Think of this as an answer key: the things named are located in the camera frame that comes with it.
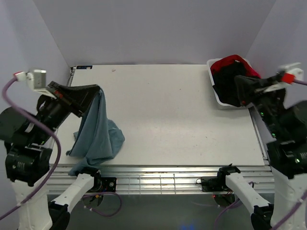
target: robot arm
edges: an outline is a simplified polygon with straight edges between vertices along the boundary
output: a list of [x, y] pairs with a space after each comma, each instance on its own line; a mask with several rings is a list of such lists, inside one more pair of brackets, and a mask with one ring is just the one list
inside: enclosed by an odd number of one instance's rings
[[234, 191], [251, 214], [256, 230], [306, 229], [306, 200], [301, 197], [307, 190], [307, 101], [287, 109], [283, 105], [285, 87], [295, 78], [302, 78], [303, 71], [298, 66], [299, 63], [282, 66], [267, 79], [235, 77], [241, 104], [252, 103], [276, 139], [267, 144], [275, 181], [274, 205], [249, 186], [237, 167], [221, 168], [214, 184]]
[[[15, 77], [19, 81], [27, 81], [32, 90], [42, 94], [37, 102], [37, 114], [31, 116], [54, 131], [70, 113], [83, 116], [100, 90], [98, 85], [66, 87], [55, 82], [46, 87], [46, 71], [38, 69], [16, 73]], [[45, 131], [11, 107], [0, 114], [0, 139], [5, 141], [7, 148], [6, 173], [18, 202], [15, 208], [19, 209], [19, 230], [64, 230], [70, 212], [82, 196], [91, 189], [102, 192], [99, 172], [87, 168], [54, 201], [47, 202], [45, 184], [22, 204], [42, 184], [49, 172], [52, 150], [43, 146], [49, 138]]]

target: red cloth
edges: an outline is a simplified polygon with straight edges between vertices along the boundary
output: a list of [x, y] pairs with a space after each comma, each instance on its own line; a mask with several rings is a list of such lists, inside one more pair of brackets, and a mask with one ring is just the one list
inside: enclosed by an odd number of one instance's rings
[[212, 75], [215, 74], [216, 72], [220, 71], [220, 69], [222, 67], [231, 65], [235, 61], [239, 61], [239, 62], [243, 63], [244, 67], [246, 68], [246, 76], [247, 77], [255, 76], [255, 77], [261, 78], [260, 75], [252, 67], [250, 67], [250, 65], [243, 58], [241, 58], [239, 55], [231, 55], [231, 56], [225, 57], [225, 58], [215, 62], [210, 68]]

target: cloth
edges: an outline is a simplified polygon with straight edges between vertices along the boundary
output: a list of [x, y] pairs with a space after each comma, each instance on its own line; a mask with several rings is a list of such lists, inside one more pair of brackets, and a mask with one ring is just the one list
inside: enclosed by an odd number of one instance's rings
[[231, 55], [215, 62], [211, 68], [214, 80], [213, 89], [221, 102], [240, 107], [235, 76], [242, 75], [260, 78], [260, 75], [240, 56]]
[[239, 55], [230, 55], [228, 57], [225, 57], [217, 62], [215, 62], [211, 67], [211, 73], [215, 74], [221, 70], [222, 67], [228, 66], [233, 64], [235, 61], [241, 62], [244, 65], [244, 68], [246, 70], [247, 77], [258, 77], [261, 78], [261, 76]]
[[75, 143], [66, 155], [83, 157], [69, 171], [76, 175], [84, 167], [97, 167], [113, 159], [121, 149], [125, 137], [122, 131], [106, 116], [106, 99], [103, 90], [96, 95], [90, 109], [84, 114], [79, 131], [74, 133]]

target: red clip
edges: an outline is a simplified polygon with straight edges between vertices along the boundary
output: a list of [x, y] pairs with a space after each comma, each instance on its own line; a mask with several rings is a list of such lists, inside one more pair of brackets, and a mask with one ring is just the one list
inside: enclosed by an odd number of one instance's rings
[[62, 93], [60, 93], [59, 91], [55, 91], [54, 92], [60, 99], [63, 97], [63, 94]]
[[294, 79], [295, 79], [295, 76], [294, 76], [293, 74], [291, 74], [291, 73], [285, 73], [285, 74], [283, 75], [282, 81], [283, 81], [283, 82], [286, 82], [286, 83], [288, 83], [288, 84], [291, 84], [291, 83], [294, 81]]

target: blue towel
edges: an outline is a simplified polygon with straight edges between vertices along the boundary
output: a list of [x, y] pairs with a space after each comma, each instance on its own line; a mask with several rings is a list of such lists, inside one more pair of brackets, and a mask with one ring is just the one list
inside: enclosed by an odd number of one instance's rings
[[90, 109], [84, 114], [79, 131], [74, 133], [75, 143], [66, 155], [83, 157], [68, 173], [74, 176], [84, 167], [96, 167], [113, 159], [125, 137], [112, 120], [106, 117], [106, 99], [103, 90], [96, 95]]

